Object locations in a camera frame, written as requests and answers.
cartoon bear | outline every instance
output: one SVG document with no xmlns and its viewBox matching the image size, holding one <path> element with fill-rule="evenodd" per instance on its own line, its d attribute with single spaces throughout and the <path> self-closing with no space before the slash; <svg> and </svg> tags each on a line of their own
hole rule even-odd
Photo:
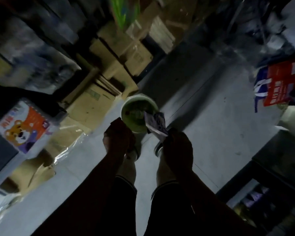
<svg viewBox="0 0 295 236">
<path fill-rule="evenodd" d="M 16 120 L 14 125 L 4 132 L 4 135 L 14 146 L 27 153 L 36 142 L 37 131 L 33 130 L 32 126 L 33 123 L 26 125 L 21 120 Z"/>
</svg>

gray concrete floor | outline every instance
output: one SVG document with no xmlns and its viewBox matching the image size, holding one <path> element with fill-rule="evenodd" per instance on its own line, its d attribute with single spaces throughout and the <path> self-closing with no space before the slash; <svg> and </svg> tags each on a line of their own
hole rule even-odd
<svg viewBox="0 0 295 236">
<path fill-rule="evenodd" d="M 141 92 L 164 112 L 167 125 L 187 134 L 193 144 L 193 170 L 214 193 L 277 132 L 280 110 L 261 106 L 254 113 L 248 75 L 240 60 L 225 62 L 205 48 L 184 43 L 139 83 Z M 29 236 L 79 186 L 104 157 L 103 132 L 119 116 L 121 106 L 118 103 L 102 125 L 56 166 L 54 178 L 11 208 L 0 224 L 0 236 Z M 153 149 L 158 140 L 147 134 L 137 137 L 142 147 L 136 162 L 136 223 L 137 235 L 143 235 L 156 187 L 159 159 Z"/>
</svg>

black shorts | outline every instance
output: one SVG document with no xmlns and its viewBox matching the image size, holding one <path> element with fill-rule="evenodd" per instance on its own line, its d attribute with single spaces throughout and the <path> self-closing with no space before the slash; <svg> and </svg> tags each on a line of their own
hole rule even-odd
<svg viewBox="0 0 295 236">
<path fill-rule="evenodd" d="M 98 225 L 98 235 L 136 235 L 136 197 L 136 188 L 117 176 Z M 146 236 L 195 234 L 196 216 L 177 181 L 166 182 L 153 192 L 147 225 Z"/>
</svg>

bucket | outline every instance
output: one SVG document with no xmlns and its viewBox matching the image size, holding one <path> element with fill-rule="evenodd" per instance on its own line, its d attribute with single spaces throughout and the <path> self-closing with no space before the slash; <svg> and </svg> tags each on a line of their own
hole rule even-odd
<svg viewBox="0 0 295 236">
<path fill-rule="evenodd" d="M 142 93 L 128 97 L 122 105 L 121 119 L 133 133 L 147 131 L 143 119 L 144 111 L 154 114 L 159 110 L 154 100 Z"/>
</svg>

person's left hand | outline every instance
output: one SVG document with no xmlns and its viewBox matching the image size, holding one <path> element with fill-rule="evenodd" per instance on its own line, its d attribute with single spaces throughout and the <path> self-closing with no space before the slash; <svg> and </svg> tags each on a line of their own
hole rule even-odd
<svg viewBox="0 0 295 236">
<path fill-rule="evenodd" d="M 127 151 L 133 149 L 135 142 L 134 134 L 121 118 L 114 120 L 104 132 L 103 143 L 106 152 L 112 155 L 123 157 Z"/>
</svg>

